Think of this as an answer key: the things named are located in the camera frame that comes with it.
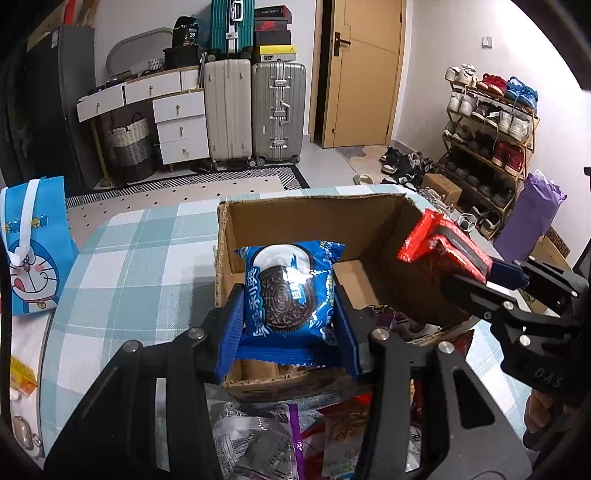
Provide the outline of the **person right hand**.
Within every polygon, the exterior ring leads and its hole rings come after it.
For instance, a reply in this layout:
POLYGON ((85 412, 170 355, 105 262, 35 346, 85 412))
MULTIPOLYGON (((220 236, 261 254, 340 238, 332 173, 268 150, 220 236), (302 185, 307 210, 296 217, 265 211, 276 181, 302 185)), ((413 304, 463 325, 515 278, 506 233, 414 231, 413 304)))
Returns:
POLYGON ((540 441, 552 425, 564 414, 568 407, 556 402, 552 397, 533 389, 527 399, 524 413, 526 432, 524 446, 532 451, 540 449, 540 441))

